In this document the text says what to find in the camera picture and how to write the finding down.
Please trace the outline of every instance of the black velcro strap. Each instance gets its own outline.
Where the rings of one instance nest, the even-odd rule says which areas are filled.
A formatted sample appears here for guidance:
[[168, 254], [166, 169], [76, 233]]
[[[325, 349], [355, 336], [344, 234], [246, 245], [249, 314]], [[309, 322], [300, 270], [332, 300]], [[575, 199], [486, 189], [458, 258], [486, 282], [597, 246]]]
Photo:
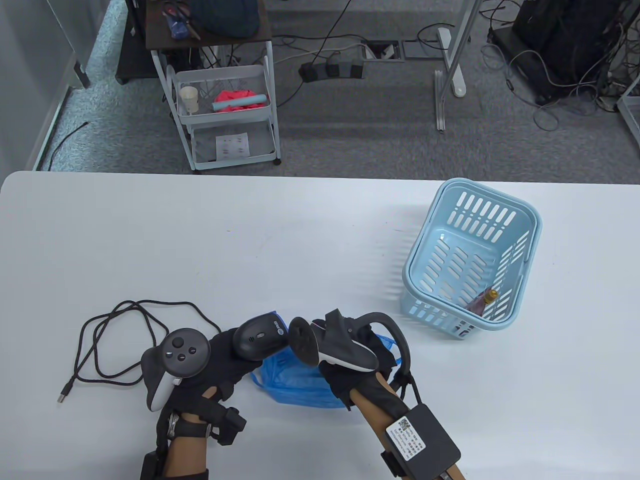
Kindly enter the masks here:
[[193, 438], [207, 438], [210, 432], [209, 425], [206, 423], [192, 423], [185, 419], [179, 419], [175, 424], [173, 437], [190, 436]]
[[386, 412], [393, 420], [399, 419], [409, 411], [409, 407], [397, 395], [383, 387], [377, 377], [373, 375], [363, 379], [356, 390], [373, 405]]
[[227, 415], [227, 408], [216, 400], [200, 397], [187, 412], [198, 415], [201, 420], [218, 427]]
[[404, 469], [400, 465], [400, 462], [398, 462], [397, 458], [391, 452], [387, 452], [385, 450], [384, 452], [382, 452], [380, 454], [380, 456], [382, 457], [382, 460], [385, 461], [385, 463], [389, 467], [389, 470], [391, 470], [391, 473], [393, 474], [394, 477], [406, 477], [407, 476], [406, 472], [404, 471]]
[[182, 477], [156, 477], [155, 480], [208, 480], [209, 471], [205, 470], [201, 474], [185, 475]]

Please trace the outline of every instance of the hand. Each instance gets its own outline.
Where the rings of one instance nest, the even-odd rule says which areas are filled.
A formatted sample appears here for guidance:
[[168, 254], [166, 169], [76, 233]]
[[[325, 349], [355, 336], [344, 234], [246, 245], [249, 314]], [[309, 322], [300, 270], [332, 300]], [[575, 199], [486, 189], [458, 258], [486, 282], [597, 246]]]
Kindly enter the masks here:
[[[314, 320], [315, 323], [324, 327], [324, 320]], [[385, 380], [389, 379], [391, 370], [396, 366], [396, 360], [393, 354], [386, 349], [382, 341], [371, 330], [371, 325], [362, 327], [356, 332], [355, 340], [365, 347], [369, 348], [378, 357], [378, 372], [382, 374]], [[358, 384], [369, 376], [374, 376], [376, 372], [356, 372], [339, 365], [332, 365], [328, 362], [320, 362], [318, 365], [320, 373], [331, 387], [333, 394], [341, 400], [347, 407], [353, 403], [349, 398], [349, 393]]]
[[234, 353], [232, 339], [236, 330], [232, 328], [219, 333], [209, 341], [211, 345], [209, 363], [202, 372], [185, 378], [173, 389], [167, 400], [167, 407], [181, 413], [190, 413], [184, 411], [185, 404], [197, 402], [201, 396], [211, 398], [221, 393], [220, 388], [213, 390], [211, 387], [235, 385], [245, 374], [262, 365], [262, 362], [244, 360]]

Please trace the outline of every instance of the desk leg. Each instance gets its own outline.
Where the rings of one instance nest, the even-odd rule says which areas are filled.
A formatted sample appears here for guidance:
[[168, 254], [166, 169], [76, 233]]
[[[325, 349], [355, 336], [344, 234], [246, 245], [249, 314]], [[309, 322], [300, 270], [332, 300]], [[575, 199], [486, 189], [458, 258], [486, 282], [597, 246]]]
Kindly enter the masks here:
[[173, 117], [173, 121], [175, 122], [175, 127], [178, 129], [178, 135], [180, 136], [182, 147], [184, 148], [184, 153], [187, 155], [189, 166], [193, 171], [195, 171], [196, 166], [193, 161], [193, 156], [191, 155], [191, 146], [189, 145], [189, 142], [187, 141], [187, 138], [184, 135], [184, 129], [182, 128], [182, 124], [180, 123], [180, 118], [178, 117], [178, 112], [175, 109], [175, 104], [173, 103], [172, 89], [171, 89], [171, 86], [169, 85], [169, 80], [164, 74], [164, 69], [163, 69], [162, 63], [160, 62], [160, 57], [158, 55], [157, 50], [151, 50], [151, 58], [154, 60], [154, 65], [156, 66], [158, 78], [160, 79], [160, 83], [162, 84], [162, 89], [164, 90], [164, 94], [166, 95], [166, 102], [169, 104], [169, 110], [171, 110], [171, 115]]
[[271, 41], [265, 42], [267, 47], [267, 62], [269, 71], [269, 90], [271, 96], [271, 117], [273, 118], [273, 137], [276, 141], [276, 159], [282, 159], [280, 156], [280, 131], [278, 130], [278, 108], [276, 100], [276, 82], [275, 72], [273, 69], [273, 46]]
[[456, 28], [453, 34], [453, 44], [449, 45], [449, 49], [443, 52], [447, 58], [449, 70], [447, 76], [443, 80], [443, 73], [440, 70], [434, 72], [435, 102], [436, 102], [436, 128], [439, 131], [445, 129], [444, 122], [444, 100], [447, 95], [447, 89], [453, 77], [458, 72], [458, 64], [460, 56], [467, 40], [471, 35], [471, 28], [480, 10], [483, 0], [465, 0], [456, 22]]

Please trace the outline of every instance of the sticker label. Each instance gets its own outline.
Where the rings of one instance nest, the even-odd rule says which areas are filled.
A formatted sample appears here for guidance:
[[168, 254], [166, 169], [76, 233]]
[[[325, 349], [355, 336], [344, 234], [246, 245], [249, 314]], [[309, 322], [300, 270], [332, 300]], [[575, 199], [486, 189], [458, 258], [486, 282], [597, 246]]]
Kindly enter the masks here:
[[407, 417], [401, 417], [387, 427], [387, 433], [405, 461], [411, 460], [427, 446]]

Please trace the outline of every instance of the blue bag on shelf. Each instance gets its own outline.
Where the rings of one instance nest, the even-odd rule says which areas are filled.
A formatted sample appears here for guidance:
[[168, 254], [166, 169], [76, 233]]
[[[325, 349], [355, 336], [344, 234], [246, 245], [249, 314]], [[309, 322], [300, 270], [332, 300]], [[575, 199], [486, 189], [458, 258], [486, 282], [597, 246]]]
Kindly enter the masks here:
[[[388, 337], [378, 335], [378, 338], [389, 350], [396, 344]], [[320, 370], [300, 362], [291, 348], [267, 358], [262, 367], [251, 373], [251, 377], [258, 387], [278, 403], [314, 408], [344, 408], [344, 404], [332, 394]]]

